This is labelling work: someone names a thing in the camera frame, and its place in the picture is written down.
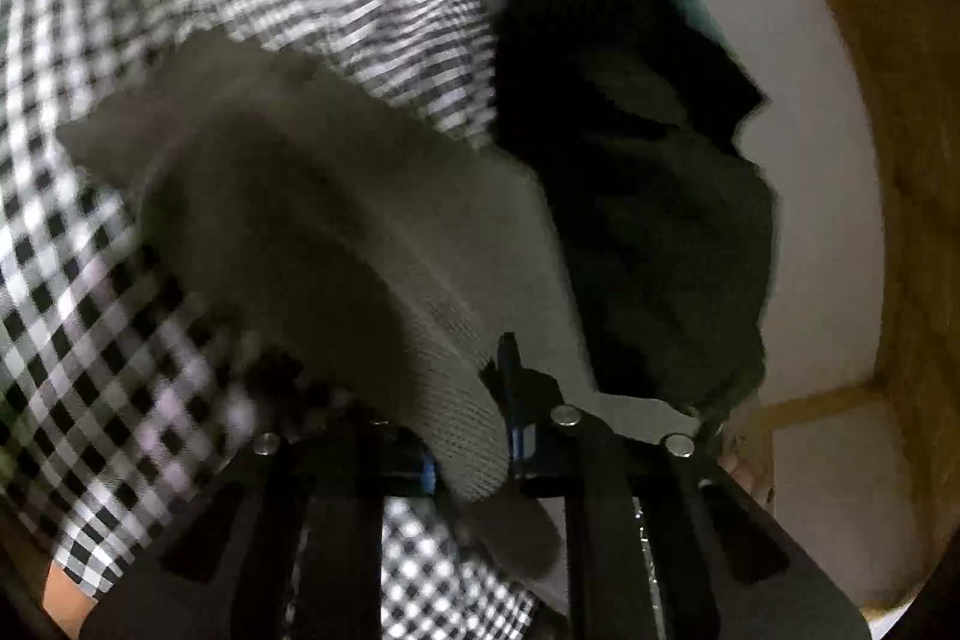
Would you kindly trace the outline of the grey PG MY sweatshirt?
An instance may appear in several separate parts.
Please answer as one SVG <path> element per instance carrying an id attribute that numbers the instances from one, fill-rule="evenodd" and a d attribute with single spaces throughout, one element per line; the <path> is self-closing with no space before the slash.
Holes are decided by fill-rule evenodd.
<path id="1" fill-rule="evenodd" d="M 320 58 L 218 31 L 60 127 L 116 188 L 151 260 L 438 458 L 464 530 L 566 599 L 556 513 L 506 491 L 506 425 L 483 385 L 496 341 L 599 411 L 560 248 L 532 175 L 343 80 Z"/>

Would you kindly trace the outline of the black clothes pile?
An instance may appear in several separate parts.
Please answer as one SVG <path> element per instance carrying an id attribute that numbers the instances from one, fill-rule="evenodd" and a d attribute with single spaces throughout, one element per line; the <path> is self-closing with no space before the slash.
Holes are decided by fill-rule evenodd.
<path id="1" fill-rule="evenodd" d="M 675 0 L 506 0 L 491 136 L 544 190 L 590 370 L 701 417 L 765 375 L 775 197 L 737 131 L 763 94 Z"/>

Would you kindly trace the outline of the black white checkered bedsheet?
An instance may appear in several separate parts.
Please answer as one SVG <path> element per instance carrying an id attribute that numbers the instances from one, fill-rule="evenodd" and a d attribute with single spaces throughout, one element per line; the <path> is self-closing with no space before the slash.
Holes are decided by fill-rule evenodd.
<path id="1" fill-rule="evenodd" d="M 2 0 L 2 494 L 89 598 L 251 435 L 257 341 L 139 262 L 146 197 L 220 170 L 202 109 L 124 115 L 125 185 L 57 133 L 213 28 L 327 62 L 448 136 L 470 188 L 410 230 L 418 266 L 480 344 L 534 312 L 532 190 L 482 154 L 480 0 Z"/>

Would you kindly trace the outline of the wooden bunk bed frame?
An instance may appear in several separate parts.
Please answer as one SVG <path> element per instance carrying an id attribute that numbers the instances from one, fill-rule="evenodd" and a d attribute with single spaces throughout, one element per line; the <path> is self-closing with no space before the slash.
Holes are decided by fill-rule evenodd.
<path id="1" fill-rule="evenodd" d="M 766 92 L 778 193 L 765 383 L 743 447 L 867 614 L 958 523 L 958 0 L 700 0 Z"/>

